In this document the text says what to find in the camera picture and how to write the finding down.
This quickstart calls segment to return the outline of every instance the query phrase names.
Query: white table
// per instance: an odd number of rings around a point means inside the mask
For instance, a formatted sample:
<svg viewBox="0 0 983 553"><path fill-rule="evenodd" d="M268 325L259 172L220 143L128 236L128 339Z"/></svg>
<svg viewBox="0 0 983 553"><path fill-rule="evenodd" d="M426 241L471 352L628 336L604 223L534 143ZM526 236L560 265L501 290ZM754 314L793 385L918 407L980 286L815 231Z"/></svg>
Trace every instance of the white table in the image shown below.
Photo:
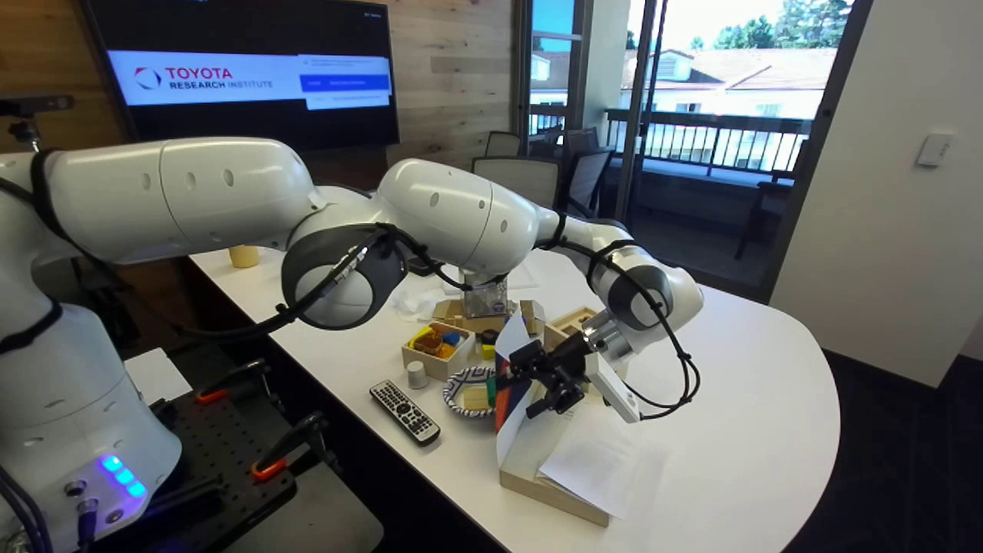
<svg viewBox="0 0 983 553"><path fill-rule="evenodd" d="M195 255L195 265L253 319L284 300L281 251L249 271L234 271L229 251ZM660 468L639 478L632 509L599 528L501 488L492 431L456 418L437 385L411 393L443 427L437 447L411 446L373 407L368 388L404 380L400 343L445 296L441 281L408 275L355 333L294 324L273 341L506 551L781 551L816 506L839 446L839 397L815 336L793 315L706 290L703 314L679 333L703 391L683 413L631 427L639 446L660 453ZM548 319L599 306L584 275L550 251L514 271L510 297L534 297ZM674 398L679 367L670 343L636 356L631 380Z"/></svg>

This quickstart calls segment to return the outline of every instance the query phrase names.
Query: wooden wall panel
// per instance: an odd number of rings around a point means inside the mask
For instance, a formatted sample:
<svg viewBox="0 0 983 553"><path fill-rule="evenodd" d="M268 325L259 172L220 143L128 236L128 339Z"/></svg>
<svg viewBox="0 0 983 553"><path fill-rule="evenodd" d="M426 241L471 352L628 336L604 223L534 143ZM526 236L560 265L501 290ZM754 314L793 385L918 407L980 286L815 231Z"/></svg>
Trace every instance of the wooden wall panel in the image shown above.
<svg viewBox="0 0 983 553"><path fill-rule="evenodd" d="M312 155L320 181L373 187L388 164L426 158L467 165L488 130L510 124L506 0L384 0L398 66L398 148L337 148ZM0 95L78 98L75 110L44 114L50 148L122 140L122 126L78 0L0 3Z"/></svg>

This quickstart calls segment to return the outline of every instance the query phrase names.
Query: electronic device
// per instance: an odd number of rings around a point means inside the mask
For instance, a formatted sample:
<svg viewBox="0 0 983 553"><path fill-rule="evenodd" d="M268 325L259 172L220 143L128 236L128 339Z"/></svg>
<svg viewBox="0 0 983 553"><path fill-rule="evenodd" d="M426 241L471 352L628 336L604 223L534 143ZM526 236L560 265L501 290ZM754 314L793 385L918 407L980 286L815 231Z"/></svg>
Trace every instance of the electronic device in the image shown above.
<svg viewBox="0 0 983 553"><path fill-rule="evenodd" d="M99 315L37 290L37 265L281 247L285 306L273 319L341 333L373 319L408 266L459 265L472 286L501 290L533 249L553 247L601 297L584 351L612 364L679 329L703 300L685 271L655 260L618 223L561 219L426 159L390 165L373 198L314 187L302 158L268 139L0 155L0 226L0 468L22 488L17 509L0 501L0 543L50 536L57 551L78 543L78 516L93 505L97 539L131 526L183 441L138 398ZM625 380L596 375L604 398L639 421Z"/></svg>
<svg viewBox="0 0 983 553"><path fill-rule="evenodd" d="M368 388L375 407L380 407L407 437L418 446L430 446L441 437L437 421L430 421L394 380Z"/></svg>
<svg viewBox="0 0 983 553"><path fill-rule="evenodd" d="M388 7L83 0L128 139L268 135L294 149L398 143Z"/></svg>

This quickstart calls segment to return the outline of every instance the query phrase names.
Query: television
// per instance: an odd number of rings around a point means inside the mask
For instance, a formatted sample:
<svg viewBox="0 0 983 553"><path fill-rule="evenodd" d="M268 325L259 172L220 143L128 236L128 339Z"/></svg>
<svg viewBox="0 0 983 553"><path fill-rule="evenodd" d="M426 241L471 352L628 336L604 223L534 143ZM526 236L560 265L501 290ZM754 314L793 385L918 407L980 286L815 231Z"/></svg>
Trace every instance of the television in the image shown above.
<svg viewBox="0 0 983 553"><path fill-rule="evenodd" d="M83 0L83 12L128 139L400 140L388 7Z"/></svg>

